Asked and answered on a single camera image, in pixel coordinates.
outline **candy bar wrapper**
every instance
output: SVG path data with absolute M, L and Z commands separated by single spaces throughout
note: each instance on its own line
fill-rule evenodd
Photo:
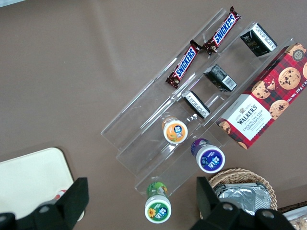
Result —
M 191 46 L 186 51 L 179 64 L 166 79 L 166 82 L 173 86 L 175 89 L 178 88 L 178 84 L 191 66 L 192 62 L 195 60 L 198 52 L 201 50 L 201 46 L 198 45 L 195 41 L 191 40 L 190 44 Z
M 234 27 L 237 21 L 241 18 L 234 7 L 230 8 L 230 13 L 228 17 L 224 20 L 220 28 L 214 33 L 213 37 L 209 39 L 202 48 L 207 50 L 207 53 L 211 55 L 213 52 L 217 52 L 217 48 L 221 45 L 222 41 L 225 39 L 229 31 Z

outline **walker's cookie box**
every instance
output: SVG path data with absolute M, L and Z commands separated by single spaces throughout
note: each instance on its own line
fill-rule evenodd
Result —
M 301 44 L 285 47 L 217 121 L 248 149 L 307 85 L 307 53 Z

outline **white container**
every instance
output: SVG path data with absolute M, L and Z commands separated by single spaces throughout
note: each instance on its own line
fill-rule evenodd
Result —
M 168 116 L 163 120 L 162 130 L 165 139 L 172 144 L 180 144 L 188 136 L 187 126 L 174 116 Z
M 155 182 L 147 188 L 148 199 L 145 204 L 145 216 L 155 224 L 167 221 L 172 213 L 171 203 L 167 199 L 167 188 L 161 182 Z
M 225 155 L 210 141 L 200 138 L 193 142 L 191 153 L 201 170 L 206 173 L 217 173 L 225 165 Z

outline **brown table surface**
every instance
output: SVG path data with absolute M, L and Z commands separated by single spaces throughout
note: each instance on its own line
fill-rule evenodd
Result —
M 280 44 L 307 46 L 305 0 L 26 0 L 0 8 L 0 161 L 63 150 L 90 203 L 75 229 L 189 229 L 199 218 L 192 176 L 171 197 L 162 225 L 144 217 L 134 176 L 101 130 L 220 8 L 259 22 Z M 278 206 L 307 200 L 307 92 L 245 151 L 227 145 L 225 168 L 273 186 Z

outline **silver foil packet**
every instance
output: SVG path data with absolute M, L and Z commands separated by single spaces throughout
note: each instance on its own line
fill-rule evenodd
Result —
M 214 191 L 221 202 L 233 203 L 253 216 L 258 209 L 271 205 L 270 194 L 261 183 L 220 184 Z

